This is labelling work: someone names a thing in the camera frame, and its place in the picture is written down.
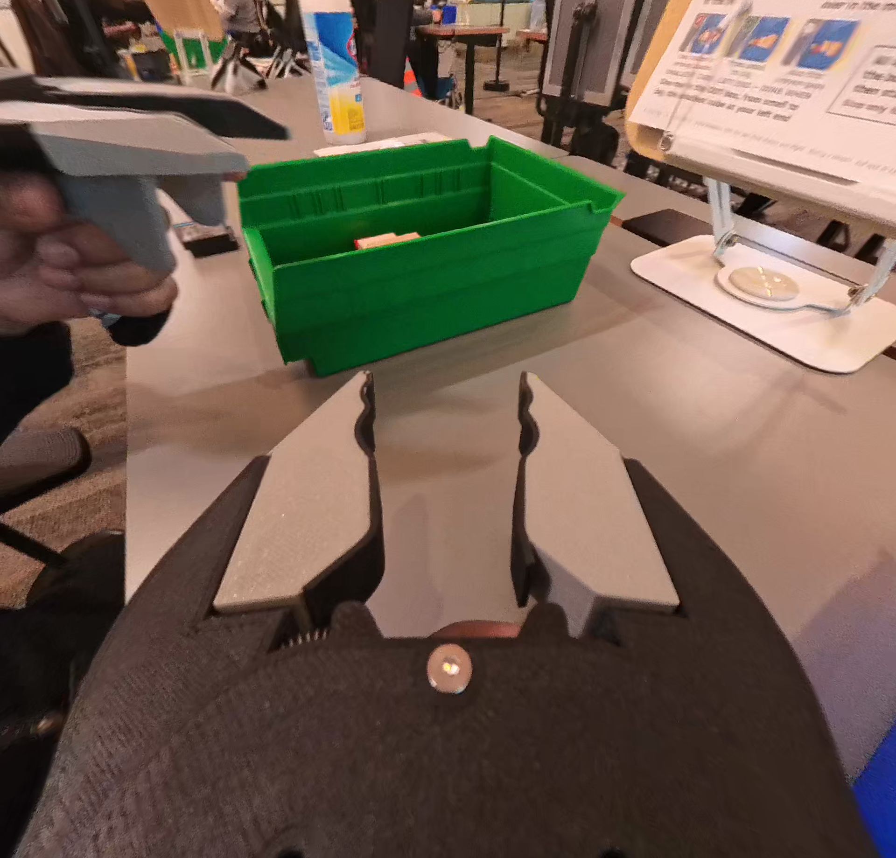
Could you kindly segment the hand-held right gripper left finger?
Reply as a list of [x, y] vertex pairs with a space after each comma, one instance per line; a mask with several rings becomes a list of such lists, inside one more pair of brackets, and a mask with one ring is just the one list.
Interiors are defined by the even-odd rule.
[[385, 572], [374, 423], [374, 379], [362, 371], [268, 453], [216, 612], [331, 617], [373, 595]]

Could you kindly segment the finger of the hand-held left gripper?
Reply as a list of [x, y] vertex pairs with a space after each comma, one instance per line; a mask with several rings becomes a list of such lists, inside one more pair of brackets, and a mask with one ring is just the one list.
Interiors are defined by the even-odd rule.
[[70, 105], [141, 113], [178, 114], [216, 136], [229, 139], [289, 140], [285, 125], [217, 91], [170, 84], [76, 77], [1, 74], [1, 100]]
[[3, 101], [2, 125], [25, 125], [59, 175], [59, 188], [76, 217], [99, 221], [126, 187], [145, 183], [149, 202], [162, 189], [196, 222], [222, 225], [222, 182], [248, 170], [245, 159], [205, 128], [175, 113], [96, 110], [71, 105]]

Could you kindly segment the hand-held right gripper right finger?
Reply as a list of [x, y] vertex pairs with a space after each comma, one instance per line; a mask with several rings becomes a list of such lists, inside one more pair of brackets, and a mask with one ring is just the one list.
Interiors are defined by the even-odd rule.
[[672, 614], [680, 598], [620, 450], [521, 372], [510, 572], [517, 606], [559, 606], [569, 633], [611, 609]]

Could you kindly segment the green plastic bin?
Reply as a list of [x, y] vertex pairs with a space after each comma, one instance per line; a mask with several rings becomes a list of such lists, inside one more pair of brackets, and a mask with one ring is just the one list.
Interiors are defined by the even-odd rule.
[[326, 376], [573, 301], [623, 193], [492, 137], [258, 165], [238, 196], [281, 357]]

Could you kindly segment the blue plastic bin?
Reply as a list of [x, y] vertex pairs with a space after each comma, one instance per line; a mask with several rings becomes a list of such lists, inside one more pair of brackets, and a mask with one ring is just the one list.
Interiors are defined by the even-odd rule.
[[852, 790], [880, 856], [895, 857], [895, 725], [879, 743]]

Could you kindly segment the grey desk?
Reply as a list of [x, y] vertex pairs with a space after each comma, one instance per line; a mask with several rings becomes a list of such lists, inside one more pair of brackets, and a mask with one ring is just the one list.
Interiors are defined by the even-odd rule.
[[127, 360], [127, 595], [249, 461], [368, 371], [379, 629], [521, 621], [511, 511], [530, 371], [736, 565], [856, 777], [894, 719], [894, 363], [786, 363], [635, 275], [652, 250], [607, 225], [573, 301], [326, 376], [282, 359], [247, 247], [178, 267], [162, 334]]

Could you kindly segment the person's left hand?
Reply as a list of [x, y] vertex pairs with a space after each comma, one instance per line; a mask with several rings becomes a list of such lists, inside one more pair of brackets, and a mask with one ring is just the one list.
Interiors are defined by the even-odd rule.
[[151, 317], [177, 296], [173, 277], [146, 270], [98, 227], [70, 217], [43, 175], [1, 178], [1, 334], [93, 312]]

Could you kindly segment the wipes canister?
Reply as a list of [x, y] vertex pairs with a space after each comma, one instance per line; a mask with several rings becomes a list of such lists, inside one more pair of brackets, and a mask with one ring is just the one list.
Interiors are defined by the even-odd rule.
[[366, 140], [364, 104], [350, 0], [298, 0], [320, 121], [332, 145]]

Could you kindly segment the white paper sheet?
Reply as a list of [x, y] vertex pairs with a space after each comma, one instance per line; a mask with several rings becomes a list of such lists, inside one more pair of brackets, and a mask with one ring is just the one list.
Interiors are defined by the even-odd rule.
[[402, 147], [419, 147], [451, 141], [453, 139], [454, 138], [452, 137], [436, 132], [415, 133], [405, 136], [389, 137], [381, 140], [370, 140], [358, 144], [322, 147], [314, 150], [313, 154], [317, 158], [330, 158]]

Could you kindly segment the wooden document stand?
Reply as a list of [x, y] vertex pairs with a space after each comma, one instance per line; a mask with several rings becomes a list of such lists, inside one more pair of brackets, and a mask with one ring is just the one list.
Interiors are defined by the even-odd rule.
[[[631, 133], [626, 112], [632, 89], [625, 107], [631, 147], [703, 177], [713, 233], [635, 259], [631, 268], [639, 278], [817, 371], [855, 372], [894, 343], [894, 305], [877, 295], [894, 268], [895, 181], [894, 192], [868, 189], [650, 128]], [[740, 242], [731, 209], [734, 185], [871, 225], [885, 242], [870, 280], [847, 286]]]

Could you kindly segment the black phone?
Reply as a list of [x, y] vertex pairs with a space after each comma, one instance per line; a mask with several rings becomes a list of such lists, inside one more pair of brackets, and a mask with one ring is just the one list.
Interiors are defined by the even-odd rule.
[[621, 228], [659, 248], [694, 237], [713, 236], [711, 224], [675, 209], [629, 217], [621, 223]]

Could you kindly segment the printed instruction sheet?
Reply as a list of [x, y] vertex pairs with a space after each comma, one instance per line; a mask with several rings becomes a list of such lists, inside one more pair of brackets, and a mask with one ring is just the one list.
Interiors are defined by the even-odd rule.
[[895, 0], [668, 0], [636, 127], [894, 192]]

